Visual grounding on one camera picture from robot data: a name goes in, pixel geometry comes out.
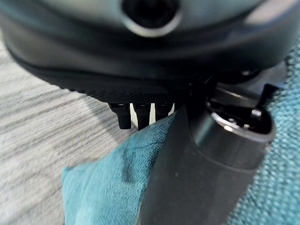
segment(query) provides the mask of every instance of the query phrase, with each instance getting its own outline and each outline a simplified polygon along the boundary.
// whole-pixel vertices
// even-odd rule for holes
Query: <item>teal fabric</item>
[[[288,64],[285,88],[268,104],[277,138],[229,225],[300,225],[300,39]],[[65,224],[133,225],[172,120],[138,132],[100,161],[66,168]]]

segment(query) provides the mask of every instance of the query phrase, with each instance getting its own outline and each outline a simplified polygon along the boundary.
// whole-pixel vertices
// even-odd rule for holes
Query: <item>gray carpet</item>
[[[107,104],[25,72],[0,40],[0,225],[64,224],[62,168],[103,157],[135,131],[119,130]]]

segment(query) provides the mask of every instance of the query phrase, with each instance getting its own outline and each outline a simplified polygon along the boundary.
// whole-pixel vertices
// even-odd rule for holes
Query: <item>black plastic part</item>
[[[149,125],[151,104],[133,104],[136,112],[138,130]]]
[[[27,70],[115,103],[174,102],[206,71],[269,68],[289,52],[299,18],[300,0],[268,0],[213,27],[149,40],[75,22],[38,1],[0,1],[6,45]]]
[[[129,104],[108,104],[110,109],[117,114],[120,129],[131,128],[131,117]]]
[[[267,138],[221,129],[204,107],[188,110],[177,112],[157,157],[138,225],[225,223],[266,153]]]
[[[169,115],[172,110],[173,103],[158,104],[155,103],[155,120],[159,121]]]

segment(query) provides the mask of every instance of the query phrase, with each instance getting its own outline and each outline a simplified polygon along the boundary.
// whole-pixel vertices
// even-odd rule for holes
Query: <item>metal ring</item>
[[[121,10],[121,19],[131,32],[145,38],[158,38],[172,32],[178,26],[182,19],[182,10],[179,8],[173,19],[160,28],[145,28],[133,21],[123,10]]]

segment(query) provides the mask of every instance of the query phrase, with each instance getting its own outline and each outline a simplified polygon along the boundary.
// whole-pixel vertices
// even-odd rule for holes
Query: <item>screw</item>
[[[231,123],[234,124],[234,125],[237,125],[236,120],[233,119],[233,118],[229,118],[228,121],[231,122]]]

